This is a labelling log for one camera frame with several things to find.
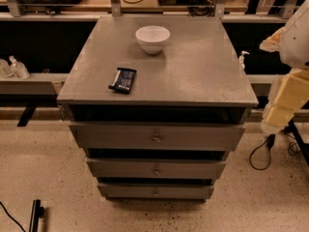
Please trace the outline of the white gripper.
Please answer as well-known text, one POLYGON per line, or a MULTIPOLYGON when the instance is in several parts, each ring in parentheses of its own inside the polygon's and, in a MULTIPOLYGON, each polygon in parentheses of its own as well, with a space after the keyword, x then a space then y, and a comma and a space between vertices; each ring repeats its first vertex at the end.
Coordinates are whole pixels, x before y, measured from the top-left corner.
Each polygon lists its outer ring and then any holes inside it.
MULTIPOLYGON (((284 28, 276 30, 260 43, 267 52, 279 50, 284 28)), ((268 103, 263 112, 261 129, 265 134, 277 134, 294 118, 309 101, 309 72, 293 69, 284 76, 277 76, 271 84, 268 103)))

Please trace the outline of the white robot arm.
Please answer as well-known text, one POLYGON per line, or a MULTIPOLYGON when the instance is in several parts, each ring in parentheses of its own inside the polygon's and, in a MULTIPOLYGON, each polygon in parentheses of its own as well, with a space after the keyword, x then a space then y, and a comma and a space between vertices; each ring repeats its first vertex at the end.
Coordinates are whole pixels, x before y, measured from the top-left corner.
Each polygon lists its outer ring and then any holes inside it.
POLYGON ((286 24, 266 38, 260 49, 279 52, 280 61, 291 70, 274 78, 263 113, 261 129, 277 134, 309 101, 309 0, 305 0, 286 24))

